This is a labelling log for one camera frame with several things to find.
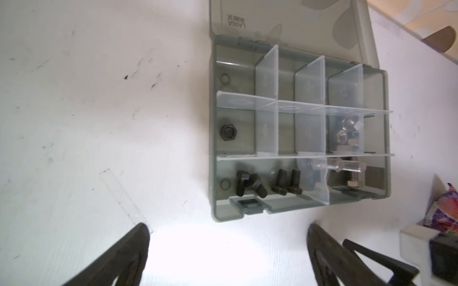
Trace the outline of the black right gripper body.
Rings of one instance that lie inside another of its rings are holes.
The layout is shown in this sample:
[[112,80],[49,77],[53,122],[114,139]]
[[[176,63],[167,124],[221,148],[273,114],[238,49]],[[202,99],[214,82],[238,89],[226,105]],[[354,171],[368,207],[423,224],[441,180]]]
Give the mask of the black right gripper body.
[[419,270],[421,286],[458,284],[458,238],[420,225],[400,231],[401,257]]

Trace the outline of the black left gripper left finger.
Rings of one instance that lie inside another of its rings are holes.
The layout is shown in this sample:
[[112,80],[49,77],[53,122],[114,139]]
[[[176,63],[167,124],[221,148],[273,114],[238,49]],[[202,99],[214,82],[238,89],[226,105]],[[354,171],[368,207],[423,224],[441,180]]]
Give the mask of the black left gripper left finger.
[[139,223],[92,264],[65,284],[67,286],[138,286],[146,266],[150,232]]

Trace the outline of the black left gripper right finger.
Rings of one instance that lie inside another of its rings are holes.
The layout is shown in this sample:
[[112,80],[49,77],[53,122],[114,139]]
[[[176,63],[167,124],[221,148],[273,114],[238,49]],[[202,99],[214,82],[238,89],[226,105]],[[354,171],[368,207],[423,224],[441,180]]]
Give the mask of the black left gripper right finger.
[[320,225],[307,231],[307,248],[319,286],[385,286],[356,255],[339,244]]

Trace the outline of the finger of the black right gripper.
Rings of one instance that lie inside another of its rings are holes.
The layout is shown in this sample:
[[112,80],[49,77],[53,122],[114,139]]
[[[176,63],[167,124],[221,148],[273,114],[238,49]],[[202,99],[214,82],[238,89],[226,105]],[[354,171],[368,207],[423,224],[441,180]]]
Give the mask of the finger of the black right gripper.
[[389,286],[414,286],[413,279],[419,274],[419,270],[411,265],[408,265],[399,260],[395,260],[383,254],[377,253],[360,244],[345,239],[342,243],[343,247],[348,249],[357,258],[358,253],[372,261],[390,269],[393,272],[392,277],[388,281]]

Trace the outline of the black nut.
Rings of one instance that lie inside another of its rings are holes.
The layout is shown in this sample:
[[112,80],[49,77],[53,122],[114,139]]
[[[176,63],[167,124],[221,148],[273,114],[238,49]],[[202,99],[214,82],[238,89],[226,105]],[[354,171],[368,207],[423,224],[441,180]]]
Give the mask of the black nut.
[[237,129],[232,124],[224,125],[221,127],[219,134],[224,141],[233,141],[237,137]]

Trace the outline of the pink candy bag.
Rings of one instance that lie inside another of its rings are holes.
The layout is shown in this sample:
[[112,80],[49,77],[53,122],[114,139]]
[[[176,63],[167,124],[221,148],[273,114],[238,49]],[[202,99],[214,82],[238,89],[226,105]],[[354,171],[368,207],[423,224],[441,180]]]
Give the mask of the pink candy bag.
[[458,235],[458,192],[448,183],[448,190],[429,208],[423,226],[455,236]]

